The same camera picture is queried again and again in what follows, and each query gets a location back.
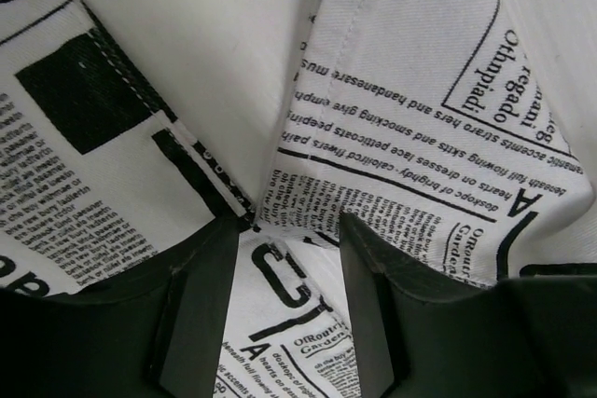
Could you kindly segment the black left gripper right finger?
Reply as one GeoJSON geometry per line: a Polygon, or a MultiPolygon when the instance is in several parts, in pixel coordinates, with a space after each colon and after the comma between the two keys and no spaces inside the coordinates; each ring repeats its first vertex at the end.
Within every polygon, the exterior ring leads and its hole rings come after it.
{"type": "Polygon", "coordinates": [[[592,397],[596,267],[532,265],[478,289],[340,217],[365,397],[592,397]]]}

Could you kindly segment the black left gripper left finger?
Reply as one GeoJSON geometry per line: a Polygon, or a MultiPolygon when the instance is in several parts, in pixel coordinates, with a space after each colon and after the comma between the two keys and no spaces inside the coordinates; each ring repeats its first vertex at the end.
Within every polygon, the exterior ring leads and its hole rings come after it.
{"type": "Polygon", "coordinates": [[[234,217],[77,294],[1,260],[5,397],[209,397],[238,251],[234,217]]]}

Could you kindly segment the newspaper print trousers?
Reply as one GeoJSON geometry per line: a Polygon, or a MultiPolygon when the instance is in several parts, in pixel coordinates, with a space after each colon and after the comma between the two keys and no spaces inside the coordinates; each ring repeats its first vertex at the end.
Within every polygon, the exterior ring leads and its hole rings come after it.
{"type": "Polygon", "coordinates": [[[344,213],[478,289],[596,267],[557,237],[596,188],[503,0],[316,0],[274,142],[253,203],[81,0],[1,0],[1,260],[74,295],[234,217],[209,397],[365,397],[344,213]]]}

